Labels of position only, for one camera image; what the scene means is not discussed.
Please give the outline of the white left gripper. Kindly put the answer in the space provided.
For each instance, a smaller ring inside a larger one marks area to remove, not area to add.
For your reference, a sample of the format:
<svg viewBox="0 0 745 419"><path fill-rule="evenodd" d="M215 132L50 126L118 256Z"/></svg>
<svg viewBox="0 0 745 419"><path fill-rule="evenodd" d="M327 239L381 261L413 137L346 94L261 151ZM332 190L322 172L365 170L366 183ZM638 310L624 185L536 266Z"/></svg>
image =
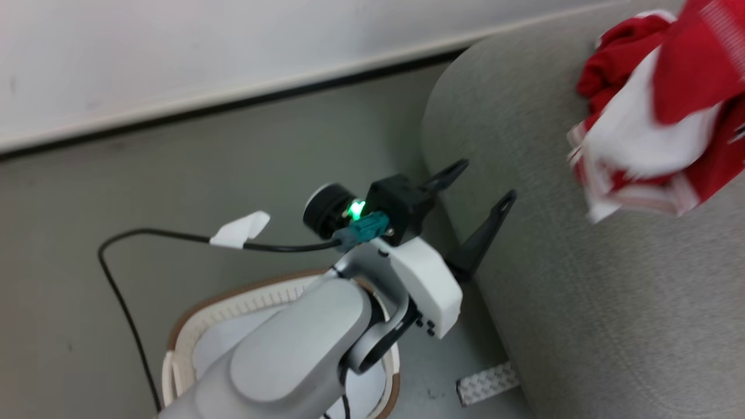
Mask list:
<svg viewBox="0 0 745 419"><path fill-rule="evenodd" d="M421 191L436 196L449 188L468 165L468 159L457 160L421 184ZM479 228L446 255L446 264L440 253L420 237L399 246L378 239L378 249L388 254L395 278L405 287L424 321L432 323L430 329L437 339L457 324L463 302L458 283L474 278L517 198L516 190L508 191Z"/></svg>

